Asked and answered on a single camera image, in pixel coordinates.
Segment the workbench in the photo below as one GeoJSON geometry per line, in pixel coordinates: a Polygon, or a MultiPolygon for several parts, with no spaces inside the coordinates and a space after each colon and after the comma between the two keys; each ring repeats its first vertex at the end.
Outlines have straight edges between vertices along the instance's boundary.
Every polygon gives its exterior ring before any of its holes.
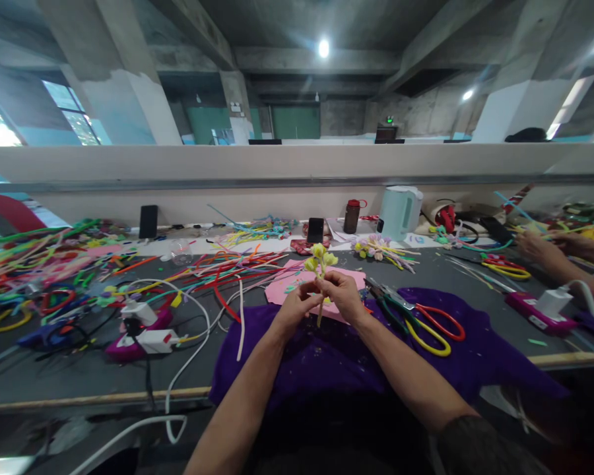
{"type": "MultiPolygon", "coordinates": [[[[490,290],[485,284],[471,276],[459,272],[457,267],[446,260],[441,248],[419,249],[417,256],[420,264],[415,267],[416,274],[400,271],[393,265],[358,258],[353,252],[335,252],[341,267],[348,270],[362,270],[376,281],[392,288],[427,287],[444,292],[451,292],[466,300],[473,308],[485,311],[490,316],[496,333],[511,345],[524,353],[535,365],[543,370],[569,367],[594,366],[594,336],[579,329],[577,331],[587,340],[593,349],[586,346],[575,336],[568,339],[585,352],[577,352],[566,341],[547,336],[530,324],[524,317],[504,303],[504,296],[490,290]],[[548,346],[539,346],[528,341],[529,338],[540,340],[548,346]]],[[[451,251],[462,256],[479,256],[472,251],[451,251]]],[[[511,259],[516,259],[514,251],[508,251],[511,259]]],[[[280,261],[305,259],[291,253],[280,261]]],[[[166,278],[180,268],[171,262],[162,263],[158,259],[126,272],[124,280],[138,278],[166,278]]],[[[553,284],[545,284],[545,277],[536,269],[529,268],[533,278],[519,284],[535,296],[553,284]]],[[[237,285],[220,287],[225,298],[238,291],[237,285]]],[[[194,296],[209,312],[210,320],[217,316],[221,306],[212,290],[199,292],[194,296]]],[[[237,309],[235,300],[233,308],[237,309]]],[[[245,307],[266,304],[264,289],[256,288],[245,294],[245,307]]],[[[96,315],[89,315],[82,320],[84,330],[94,328],[102,322],[112,310],[107,309],[96,315]]],[[[565,311],[573,315],[578,310],[571,304],[565,311]]],[[[202,312],[193,302],[183,303],[173,309],[173,327],[180,336],[195,335],[203,332],[207,326],[202,312]]],[[[228,325],[227,317],[222,319],[228,325]]],[[[35,329],[37,321],[32,321],[19,329],[0,333],[0,353],[10,348],[15,341],[35,329]]],[[[323,325],[342,325],[342,323],[324,319],[323,325]]],[[[105,348],[109,342],[119,336],[119,321],[110,321],[95,335],[97,346],[105,348]]],[[[213,369],[226,334],[217,326],[209,341],[199,352],[172,392],[172,410],[199,404],[209,404],[207,395],[211,386],[213,369]]],[[[152,356],[152,381],[154,396],[162,407],[166,389],[178,369],[187,361],[194,348],[203,341],[182,344],[173,354],[152,356]]],[[[40,353],[29,350],[16,350],[0,362],[0,412],[39,412],[53,414],[101,414],[106,412],[128,412],[147,410],[145,392],[145,361],[119,365],[110,362],[101,350],[87,350],[70,356],[56,355],[48,360],[37,362],[40,353]]]]}

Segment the purple cloth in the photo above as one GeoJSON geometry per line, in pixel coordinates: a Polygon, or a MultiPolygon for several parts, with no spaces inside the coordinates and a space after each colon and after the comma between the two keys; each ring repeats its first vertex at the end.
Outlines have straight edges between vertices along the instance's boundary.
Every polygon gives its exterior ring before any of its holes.
{"type": "MultiPolygon", "coordinates": [[[[464,327],[467,337],[463,342],[447,338],[451,355],[446,358],[427,352],[410,336],[404,340],[433,365],[467,402],[477,398],[482,386],[495,384],[529,389],[554,398],[569,395],[566,388],[499,337],[492,330],[486,313],[472,309],[453,294],[438,290],[406,288],[398,292],[409,302],[419,301],[446,311],[464,327]]],[[[373,310],[374,317],[392,330],[375,300],[368,300],[366,307],[373,310]]],[[[271,326],[279,308],[277,305],[264,305],[246,309],[246,333],[239,363],[236,362],[236,355],[241,326],[237,323],[231,325],[218,355],[209,395],[216,405],[220,404],[251,351],[271,326]]],[[[414,313],[425,320],[418,311],[414,313]]],[[[443,323],[442,317],[438,319],[455,334],[451,323],[443,323]]],[[[420,329],[418,335],[429,345],[441,348],[425,330],[420,329]]],[[[386,395],[391,394],[392,389],[378,363],[352,327],[324,319],[318,329],[316,318],[310,317],[302,321],[295,337],[286,346],[267,411],[272,412],[287,399],[290,399],[291,404],[299,405],[323,391],[347,394],[368,391],[386,395]]]]}

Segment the hand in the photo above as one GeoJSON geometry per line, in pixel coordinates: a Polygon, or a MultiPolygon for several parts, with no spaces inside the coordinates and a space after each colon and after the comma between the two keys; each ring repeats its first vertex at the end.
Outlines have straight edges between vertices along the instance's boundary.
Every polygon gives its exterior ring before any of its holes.
{"type": "Polygon", "coordinates": [[[319,289],[314,282],[307,282],[289,293],[279,312],[275,315],[271,330],[278,332],[285,340],[290,340],[295,334],[299,322],[310,314],[310,309],[323,302],[321,294],[310,296],[309,294],[312,292],[318,293],[319,289]]]}
{"type": "Polygon", "coordinates": [[[567,261],[561,249],[549,241],[544,241],[538,234],[531,231],[518,235],[515,240],[522,256],[545,268],[567,261]]]}
{"type": "Polygon", "coordinates": [[[326,272],[324,279],[315,280],[315,285],[322,294],[330,297],[341,312],[341,316],[350,325],[367,315],[356,289],[356,282],[352,277],[335,270],[326,272]]]}
{"type": "Polygon", "coordinates": [[[577,233],[553,233],[553,242],[564,254],[594,263],[594,241],[577,233]]]}

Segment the red bottle cap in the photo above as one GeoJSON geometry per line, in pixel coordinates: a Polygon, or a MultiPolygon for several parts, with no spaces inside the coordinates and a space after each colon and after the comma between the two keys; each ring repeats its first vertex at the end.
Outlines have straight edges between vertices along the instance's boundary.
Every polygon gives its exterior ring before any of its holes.
{"type": "Polygon", "coordinates": [[[352,208],[366,208],[368,206],[368,202],[365,200],[349,200],[348,206],[351,206],[352,208]]]}

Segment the black sleeve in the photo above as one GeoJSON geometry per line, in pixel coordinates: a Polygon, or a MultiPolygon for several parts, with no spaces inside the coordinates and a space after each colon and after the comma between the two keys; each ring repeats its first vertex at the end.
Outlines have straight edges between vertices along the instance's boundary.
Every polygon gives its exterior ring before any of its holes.
{"type": "Polygon", "coordinates": [[[528,451],[504,439],[486,420],[452,420],[438,436],[438,452],[453,475],[551,475],[528,451]]]}

